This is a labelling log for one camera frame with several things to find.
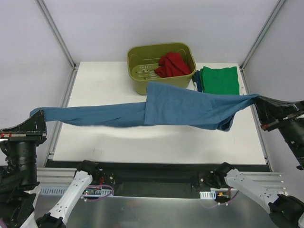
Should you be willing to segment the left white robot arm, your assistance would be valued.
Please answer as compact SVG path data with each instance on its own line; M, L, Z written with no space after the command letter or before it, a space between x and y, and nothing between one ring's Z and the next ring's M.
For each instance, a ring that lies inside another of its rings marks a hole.
M1 129L0 150L6 166L0 168L0 226L2 228L64 228L68 218L89 185L100 181L97 163L84 160L73 181L56 205L35 219L33 190L39 186L37 147L47 139L45 112L39 110L19 125Z

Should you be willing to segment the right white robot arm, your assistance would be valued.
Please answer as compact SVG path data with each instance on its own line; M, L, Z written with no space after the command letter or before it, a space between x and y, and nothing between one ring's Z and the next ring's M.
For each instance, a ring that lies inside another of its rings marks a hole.
M219 106L229 114L254 105L261 129L278 129L299 165L304 168L304 103L281 101L260 95L221 95ZM296 197L278 194L254 182L237 168L224 162L204 178L204 183L220 189L229 186L242 192L260 205L279 228L304 226L304 203Z

